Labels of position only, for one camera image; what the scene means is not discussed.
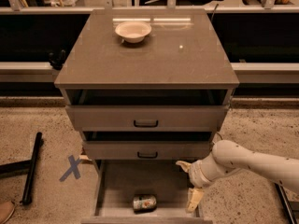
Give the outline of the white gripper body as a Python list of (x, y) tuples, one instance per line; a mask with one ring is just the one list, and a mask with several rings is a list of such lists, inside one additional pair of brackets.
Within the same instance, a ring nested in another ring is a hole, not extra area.
[(193, 162), (189, 170), (190, 181), (197, 188), (209, 187), (223, 176), (224, 167), (216, 163), (211, 154), (202, 160)]

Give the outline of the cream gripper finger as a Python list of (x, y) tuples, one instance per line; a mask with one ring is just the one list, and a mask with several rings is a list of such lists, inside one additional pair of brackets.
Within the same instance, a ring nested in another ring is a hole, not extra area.
[(204, 196), (204, 190), (199, 188), (188, 189), (188, 201), (186, 205), (186, 211), (188, 213), (193, 212), (198, 204), (201, 202)]
[(185, 173), (188, 173), (192, 165), (186, 161), (177, 161), (176, 165), (179, 166)]

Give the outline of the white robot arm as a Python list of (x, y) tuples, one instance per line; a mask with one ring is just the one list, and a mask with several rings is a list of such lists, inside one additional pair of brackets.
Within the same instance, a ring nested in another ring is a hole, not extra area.
[(299, 192), (299, 160), (255, 152), (229, 140), (215, 143), (202, 160), (193, 163), (177, 161), (176, 165), (188, 174), (193, 184), (193, 188), (188, 190), (188, 213), (197, 208), (204, 189), (239, 170), (249, 170), (292, 192)]

